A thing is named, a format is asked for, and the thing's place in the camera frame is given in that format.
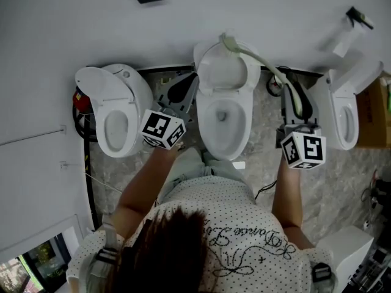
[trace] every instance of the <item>white toilet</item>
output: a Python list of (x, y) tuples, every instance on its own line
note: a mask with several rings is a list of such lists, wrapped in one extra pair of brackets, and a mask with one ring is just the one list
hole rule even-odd
[(356, 94), (367, 88), (383, 70), (382, 62), (362, 58), (348, 71), (329, 70), (309, 89), (319, 109), (327, 145), (350, 150), (359, 137)]
[(249, 56), (231, 53), (218, 40), (197, 45), (194, 62), (200, 80), (195, 99), (202, 140), (216, 159), (236, 159), (249, 140), (260, 64)]
[(349, 226), (318, 242), (317, 248), (325, 248), (332, 253), (332, 270), (337, 278), (333, 293), (341, 293), (344, 290), (367, 255), (372, 241), (373, 237), (368, 233)]
[(111, 157), (125, 157), (140, 151), (143, 138), (138, 133), (139, 125), (153, 102), (144, 78), (127, 65), (112, 64), (82, 68), (75, 80), (91, 100), (103, 152)]

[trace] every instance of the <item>white box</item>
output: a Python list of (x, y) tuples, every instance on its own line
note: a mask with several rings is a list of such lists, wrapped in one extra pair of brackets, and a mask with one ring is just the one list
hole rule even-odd
[(182, 119), (153, 110), (146, 110), (139, 133), (150, 145), (171, 149), (186, 132)]
[(294, 131), (281, 147), (289, 168), (313, 169), (326, 161), (326, 137)]

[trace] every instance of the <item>pants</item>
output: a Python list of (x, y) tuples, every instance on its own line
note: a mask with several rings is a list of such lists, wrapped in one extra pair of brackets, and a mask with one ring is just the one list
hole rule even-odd
[(192, 147), (175, 160), (157, 199), (158, 204), (163, 203), (164, 197), (182, 181), (204, 176), (219, 176), (246, 184), (243, 175), (230, 161), (219, 161), (208, 152), (203, 154), (202, 160), (199, 151)]

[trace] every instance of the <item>metal rod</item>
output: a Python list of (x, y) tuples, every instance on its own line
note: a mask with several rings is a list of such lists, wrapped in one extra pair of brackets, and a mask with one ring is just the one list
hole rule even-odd
[(40, 136), (45, 136), (47, 134), (54, 134), (56, 132), (61, 132), (61, 131), (65, 131), (65, 128), (60, 128), (60, 129), (57, 129), (57, 130), (44, 132), (42, 134), (33, 134), (31, 136), (28, 136), (28, 137), (23, 137), (23, 138), (18, 138), (18, 139), (15, 139), (15, 140), (6, 141), (6, 142), (3, 142), (3, 143), (0, 143), (0, 147), (2, 145), (6, 145), (6, 144), (18, 142), (18, 141), (23, 141), (23, 140), (27, 140), (27, 139), (32, 139), (32, 138), (36, 138), (36, 137), (40, 137)]

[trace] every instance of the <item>brown hair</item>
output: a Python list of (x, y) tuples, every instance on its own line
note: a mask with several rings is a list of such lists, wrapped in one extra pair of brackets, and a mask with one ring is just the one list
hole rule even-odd
[(106, 292), (212, 291), (217, 278), (210, 265), (205, 214), (186, 215), (178, 208), (147, 222), (132, 248), (125, 247)]

